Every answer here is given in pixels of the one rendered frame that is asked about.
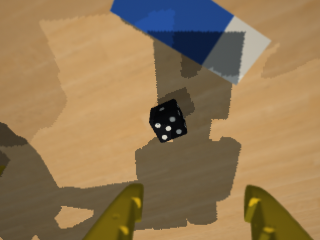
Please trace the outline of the black die with white pips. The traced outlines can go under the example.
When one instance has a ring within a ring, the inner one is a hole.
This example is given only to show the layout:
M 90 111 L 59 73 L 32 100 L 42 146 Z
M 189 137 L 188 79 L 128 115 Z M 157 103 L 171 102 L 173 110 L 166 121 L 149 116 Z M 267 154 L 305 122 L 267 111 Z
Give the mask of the black die with white pips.
M 187 134 L 185 118 L 175 99 L 151 108 L 149 124 L 161 143 Z

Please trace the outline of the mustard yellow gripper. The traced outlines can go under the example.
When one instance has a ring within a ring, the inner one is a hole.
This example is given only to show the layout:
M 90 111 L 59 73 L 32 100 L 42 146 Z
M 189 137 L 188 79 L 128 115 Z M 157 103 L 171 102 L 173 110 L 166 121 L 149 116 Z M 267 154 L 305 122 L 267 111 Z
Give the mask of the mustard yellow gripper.
M 141 222 L 143 195 L 143 184 L 128 185 L 82 240 L 133 240 L 135 222 Z M 245 188 L 244 221 L 251 223 L 252 240 L 313 240 L 271 194 L 258 186 Z

